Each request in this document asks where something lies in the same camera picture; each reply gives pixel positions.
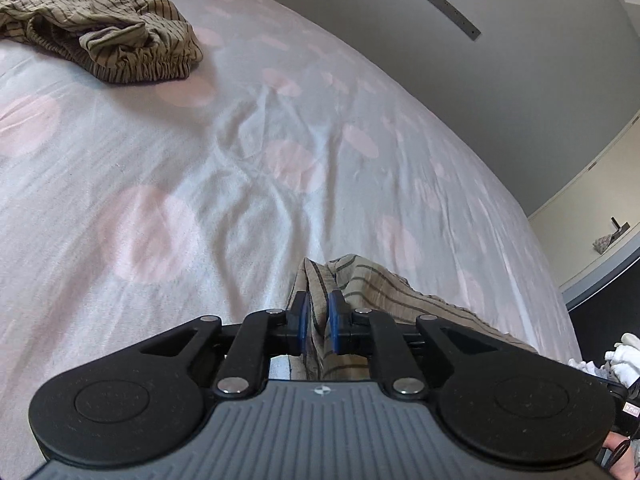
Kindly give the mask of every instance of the black cable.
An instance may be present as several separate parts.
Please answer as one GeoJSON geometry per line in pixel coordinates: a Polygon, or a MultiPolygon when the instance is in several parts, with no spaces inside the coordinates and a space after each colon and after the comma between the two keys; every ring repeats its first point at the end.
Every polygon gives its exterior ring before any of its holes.
{"type": "Polygon", "coordinates": [[[620,442],[620,444],[618,444],[616,449],[613,450],[613,452],[611,453],[611,456],[605,462],[604,466],[602,466],[604,468],[604,470],[605,471],[610,470],[613,467],[613,465],[618,460],[620,460],[622,458],[622,456],[628,451],[629,446],[631,446],[631,440],[630,439],[626,439],[626,440],[623,440],[622,442],[620,442]]]}

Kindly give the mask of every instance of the bed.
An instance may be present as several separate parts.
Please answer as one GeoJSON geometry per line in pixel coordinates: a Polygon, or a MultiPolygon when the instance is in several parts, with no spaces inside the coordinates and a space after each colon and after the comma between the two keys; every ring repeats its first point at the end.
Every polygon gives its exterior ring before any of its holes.
{"type": "Polygon", "coordinates": [[[518,203],[436,116],[274,1],[173,1],[205,54],[186,80],[107,85],[0,42],[4,480],[43,460],[26,414],[44,381],[283,306],[305,256],[360,254],[579,360],[518,203]]]}

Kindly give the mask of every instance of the silver rivet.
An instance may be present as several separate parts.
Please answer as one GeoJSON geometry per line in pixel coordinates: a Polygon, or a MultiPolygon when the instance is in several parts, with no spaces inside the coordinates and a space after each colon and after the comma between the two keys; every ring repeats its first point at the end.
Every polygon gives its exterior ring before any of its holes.
{"type": "Polygon", "coordinates": [[[218,381],[218,389],[226,394],[241,394],[249,387],[242,377],[226,377],[218,381]]]}
{"type": "Polygon", "coordinates": [[[403,377],[394,381],[394,390],[399,394],[413,395],[419,394],[424,388],[422,381],[413,377],[403,377]]]}

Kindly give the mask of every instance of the person's hand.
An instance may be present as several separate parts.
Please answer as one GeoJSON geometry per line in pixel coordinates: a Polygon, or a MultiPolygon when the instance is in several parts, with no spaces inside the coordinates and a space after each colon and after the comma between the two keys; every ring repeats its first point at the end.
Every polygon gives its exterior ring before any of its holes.
{"type": "MultiPolygon", "coordinates": [[[[609,432],[602,447],[606,447],[611,452],[618,447],[618,444],[626,440],[626,436],[609,432]]],[[[634,469],[634,451],[630,446],[626,453],[611,467],[609,471],[614,478],[618,480],[635,480],[636,472],[634,469]]]]}

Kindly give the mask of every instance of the brown striped garment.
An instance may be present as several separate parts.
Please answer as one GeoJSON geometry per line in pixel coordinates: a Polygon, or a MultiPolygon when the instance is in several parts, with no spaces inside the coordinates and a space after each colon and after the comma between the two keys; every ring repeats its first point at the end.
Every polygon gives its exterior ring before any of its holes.
{"type": "Polygon", "coordinates": [[[202,60],[169,0],[0,0],[0,39],[32,43],[110,83],[186,78],[202,60]]]}
{"type": "Polygon", "coordinates": [[[292,380],[364,380],[369,368],[364,357],[336,355],[331,340],[331,325],[327,323],[327,295],[338,288],[352,309],[369,307],[384,310],[398,322],[414,323],[420,314],[433,314],[519,348],[535,352],[531,346],[509,334],[492,328],[466,308],[446,303],[437,296],[425,296],[413,290],[406,279],[385,267],[347,254],[326,265],[305,258],[289,298],[291,307],[296,292],[310,294],[306,352],[302,357],[290,357],[292,380]]]}

